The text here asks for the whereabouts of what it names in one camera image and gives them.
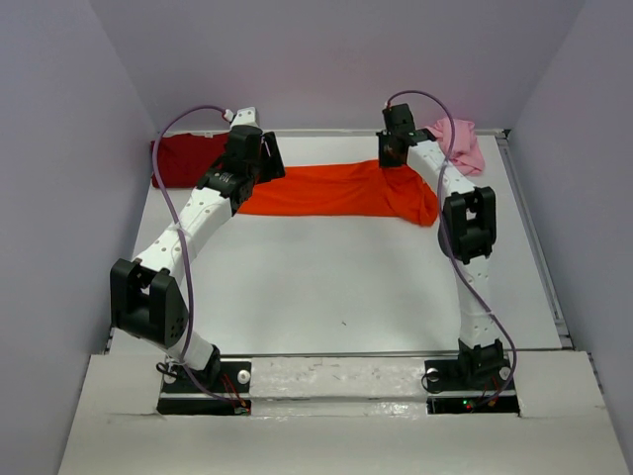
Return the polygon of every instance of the white table surface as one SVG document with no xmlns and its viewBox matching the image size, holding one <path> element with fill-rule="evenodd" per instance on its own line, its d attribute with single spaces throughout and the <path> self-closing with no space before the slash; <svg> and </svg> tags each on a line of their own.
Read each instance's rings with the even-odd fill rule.
<svg viewBox="0 0 633 475">
<path fill-rule="evenodd" d="M 423 358 L 398 357 L 255 358 L 251 417 L 162 416 L 154 363 L 91 358 L 60 475 L 628 473 L 580 352 L 521 353 L 520 418 L 428 415 Z"/>
<path fill-rule="evenodd" d="M 362 161 L 374 158 L 377 148 L 375 137 L 280 137 L 278 142 L 287 166 Z M 497 142 L 492 136 L 479 142 L 487 166 L 473 181 L 497 193 L 493 308 L 519 348 L 560 348 Z M 189 191 L 170 194 L 180 208 Z M 135 254 L 169 222 L 159 191 L 150 188 Z M 457 349 L 457 290 L 438 246 L 437 224 L 237 215 L 199 254 L 193 278 L 195 329 L 224 354 Z M 158 354 L 120 331 L 111 352 Z"/>
</svg>

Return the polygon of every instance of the orange cloth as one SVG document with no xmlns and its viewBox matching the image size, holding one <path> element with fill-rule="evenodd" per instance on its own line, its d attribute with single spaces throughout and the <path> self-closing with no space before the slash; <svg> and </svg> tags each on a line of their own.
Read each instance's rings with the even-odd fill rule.
<svg viewBox="0 0 633 475">
<path fill-rule="evenodd" d="M 420 226 L 437 218 L 437 199 L 407 166 L 380 168 L 378 160 L 288 166 L 284 178 L 255 186 L 239 209 L 246 215 L 395 216 Z"/>
</svg>

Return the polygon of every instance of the gray wall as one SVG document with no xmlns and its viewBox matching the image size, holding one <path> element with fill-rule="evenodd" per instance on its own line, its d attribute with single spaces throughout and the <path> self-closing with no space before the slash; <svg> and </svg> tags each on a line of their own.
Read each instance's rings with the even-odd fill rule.
<svg viewBox="0 0 633 475">
<path fill-rule="evenodd" d="M 574 342 L 633 468 L 633 2 L 588 0 L 510 135 Z"/>
<path fill-rule="evenodd" d="M 86 0 L 0 6 L 0 473 L 57 472 L 152 127 Z"/>
<path fill-rule="evenodd" d="M 156 124 L 257 105 L 266 128 L 375 129 L 424 88 L 479 128 L 513 125 L 583 0 L 91 0 Z M 440 116 L 411 100 L 420 124 Z M 200 114 L 181 128 L 223 128 Z"/>
</svg>

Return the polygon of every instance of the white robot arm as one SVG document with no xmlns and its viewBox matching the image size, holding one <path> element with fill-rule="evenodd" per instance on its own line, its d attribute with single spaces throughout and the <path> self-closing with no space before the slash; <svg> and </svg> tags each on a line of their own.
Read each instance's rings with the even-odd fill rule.
<svg viewBox="0 0 633 475">
<path fill-rule="evenodd" d="M 435 193 L 437 193 L 439 171 L 443 161 L 444 152 L 437 142 L 420 142 L 408 150 L 407 165 L 422 177 Z M 452 163 L 446 167 L 442 187 L 442 196 L 444 197 L 450 197 L 454 194 L 465 195 L 476 191 L 473 182 L 462 175 Z M 457 261 L 462 275 L 486 301 L 490 297 L 489 262 L 490 256 L 485 255 L 473 257 L 468 263 L 464 263 L 462 260 Z M 457 275 L 455 280 L 457 281 L 457 295 L 461 313 L 459 339 L 470 348 L 477 345 L 489 346 L 494 344 L 495 340 L 500 338 L 497 326 Z"/>
<path fill-rule="evenodd" d="M 495 378 L 509 363 L 503 354 L 499 328 L 472 289 L 488 301 L 489 262 L 497 239 L 495 192 L 490 187 L 475 186 L 452 163 L 446 165 L 439 183 L 445 155 L 433 134 L 415 129 L 407 104 L 388 106 L 383 116 L 385 129 L 377 133 L 380 166 L 406 164 L 436 194 L 441 187 L 439 213 L 448 241 L 440 233 L 439 243 L 444 254 L 455 259 L 461 314 L 459 354 L 454 360 L 425 362 L 427 371 L 432 368 L 436 372 L 429 379 L 434 385 L 429 392 L 493 388 Z"/>
<path fill-rule="evenodd" d="M 188 310 L 180 293 L 184 272 L 179 232 L 185 236 L 189 263 L 211 235 L 252 194 L 253 187 L 285 175 L 273 133 L 256 124 L 254 108 L 238 111 L 230 126 L 226 151 L 207 170 L 173 224 L 133 261 L 119 259 L 110 272 L 112 324 L 181 358 L 200 379 L 214 380 L 220 352 L 192 332 L 187 352 Z"/>
</svg>

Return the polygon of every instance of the pink towel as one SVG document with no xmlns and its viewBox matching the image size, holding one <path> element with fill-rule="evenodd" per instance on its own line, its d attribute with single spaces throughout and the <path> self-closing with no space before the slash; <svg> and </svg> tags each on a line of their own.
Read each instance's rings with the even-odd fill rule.
<svg viewBox="0 0 633 475">
<path fill-rule="evenodd" d="M 446 153 L 451 140 L 451 125 L 448 118 L 437 121 L 428 129 L 435 135 L 439 147 Z M 451 161 L 463 175 L 479 175 L 484 171 L 484 156 L 479 150 L 475 124 L 472 122 L 455 121 L 455 144 Z"/>
</svg>

